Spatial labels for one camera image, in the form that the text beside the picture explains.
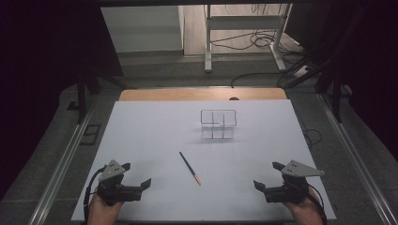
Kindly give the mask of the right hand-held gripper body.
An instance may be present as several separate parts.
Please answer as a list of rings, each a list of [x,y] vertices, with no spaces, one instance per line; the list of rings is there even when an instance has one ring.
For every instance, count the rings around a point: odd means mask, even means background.
[[[279,172],[282,174],[283,184],[280,187],[266,187],[264,194],[268,203],[301,203],[309,193],[307,177],[325,174],[295,160],[284,165]]]

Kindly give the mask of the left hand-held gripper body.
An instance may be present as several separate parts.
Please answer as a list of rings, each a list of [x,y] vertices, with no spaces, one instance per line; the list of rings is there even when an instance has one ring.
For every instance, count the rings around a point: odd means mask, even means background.
[[[128,187],[122,184],[124,178],[124,169],[117,161],[112,159],[105,167],[102,175],[99,177],[97,194],[112,206],[118,202],[140,201],[142,188]]]

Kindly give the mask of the clear plastic organizer box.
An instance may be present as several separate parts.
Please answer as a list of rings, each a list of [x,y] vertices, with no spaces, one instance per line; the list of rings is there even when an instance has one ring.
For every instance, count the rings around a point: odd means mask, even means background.
[[[203,139],[233,139],[237,126],[235,110],[202,110],[201,128]]]

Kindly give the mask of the person's left hand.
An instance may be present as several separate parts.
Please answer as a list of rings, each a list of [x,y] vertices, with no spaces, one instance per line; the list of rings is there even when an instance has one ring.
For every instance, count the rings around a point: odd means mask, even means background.
[[[89,204],[87,225],[115,225],[122,206],[122,202],[109,206],[101,197],[94,195]]]

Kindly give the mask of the person's right hand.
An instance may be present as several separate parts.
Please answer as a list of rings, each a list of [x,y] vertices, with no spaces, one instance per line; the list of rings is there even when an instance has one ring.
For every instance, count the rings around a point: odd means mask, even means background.
[[[283,205],[290,211],[297,225],[323,225],[318,208],[319,200],[311,187],[309,194],[310,198],[306,198],[303,202],[284,202]]]

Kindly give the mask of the white board sheet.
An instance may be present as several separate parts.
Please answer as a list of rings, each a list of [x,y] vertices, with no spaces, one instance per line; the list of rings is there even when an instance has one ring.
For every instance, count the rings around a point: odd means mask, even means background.
[[[235,110],[233,139],[203,139],[202,110]],[[179,152],[199,176],[199,186]],[[130,163],[123,183],[151,179],[138,202],[122,206],[124,222],[289,221],[280,203],[268,203],[253,181],[278,187],[272,163],[314,160],[289,100],[118,101],[94,170],[112,159]]]

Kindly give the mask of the black metal stand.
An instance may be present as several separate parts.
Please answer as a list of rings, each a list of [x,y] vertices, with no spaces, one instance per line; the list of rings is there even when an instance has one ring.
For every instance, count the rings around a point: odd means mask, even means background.
[[[341,98],[346,96],[342,93],[343,84],[342,70],[338,66],[330,64],[323,68],[314,87],[317,93],[326,93],[331,88],[331,112],[338,123],[342,122]]]
[[[98,95],[101,92],[98,78],[102,78],[122,90],[130,89],[127,84],[114,78],[110,73],[100,71],[98,68],[94,67],[80,67],[76,73],[78,100],[69,104],[69,110],[79,112],[78,124],[81,124],[88,115],[85,90],[88,90],[93,95]]]

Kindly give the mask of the wooden table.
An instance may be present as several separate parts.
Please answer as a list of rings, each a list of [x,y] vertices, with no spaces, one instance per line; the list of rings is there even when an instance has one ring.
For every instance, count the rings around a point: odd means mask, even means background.
[[[281,88],[166,88],[124,90],[120,101],[195,101],[195,100],[287,99]]]

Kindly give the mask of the white power strip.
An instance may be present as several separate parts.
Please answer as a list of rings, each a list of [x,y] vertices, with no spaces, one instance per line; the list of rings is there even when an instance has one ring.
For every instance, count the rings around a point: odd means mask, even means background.
[[[305,73],[307,73],[308,71],[310,71],[311,68],[308,66],[303,66],[301,67],[296,73],[295,73],[295,77],[299,78],[301,76],[303,76]]]

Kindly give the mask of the black rectangular floor frame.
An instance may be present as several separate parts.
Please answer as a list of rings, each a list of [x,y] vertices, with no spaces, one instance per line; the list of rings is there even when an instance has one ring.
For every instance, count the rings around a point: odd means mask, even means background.
[[[101,124],[88,125],[80,140],[80,145],[95,145],[100,134]]]

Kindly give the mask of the aluminium rail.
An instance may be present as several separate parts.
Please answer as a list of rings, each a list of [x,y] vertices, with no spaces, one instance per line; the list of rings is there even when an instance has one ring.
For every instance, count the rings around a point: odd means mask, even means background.
[[[382,193],[381,188],[371,176],[369,170],[366,168],[363,160],[361,159],[356,146],[353,144],[351,138],[347,134],[342,122],[339,122],[332,113],[331,103],[324,95],[316,95],[322,105],[329,122],[331,123],[335,133],[337,134],[340,142],[348,158],[350,159],[356,174],[358,175],[364,189],[366,190],[376,212],[381,218],[384,225],[398,225],[398,218],[393,214],[390,204],[388,203],[385,195]]]
[[[69,139],[67,146],[64,148],[63,154],[61,155],[59,162],[56,164],[50,180],[44,189],[31,218],[28,221],[28,225],[44,224],[54,203],[55,197],[64,181],[80,140],[83,137],[87,124],[92,116],[94,105],[94,102],[91,102],[88,105],[83,119],[73,130],[72,136]]]

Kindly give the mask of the white metal desk frame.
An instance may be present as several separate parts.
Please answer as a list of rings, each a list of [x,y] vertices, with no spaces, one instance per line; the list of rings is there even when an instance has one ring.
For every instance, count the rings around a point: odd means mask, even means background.
[[[206,5],[206,48],[205,72],[212,70],[212,53],[210,35],[212,30],[274,30],[275,38],[269,48],[279,71],[286,71],[286,66],[279,51],[279,44],[287,21],[290,4],[283,4],[281,15],[250,15],[250,16],[212,16],[211,5]]]

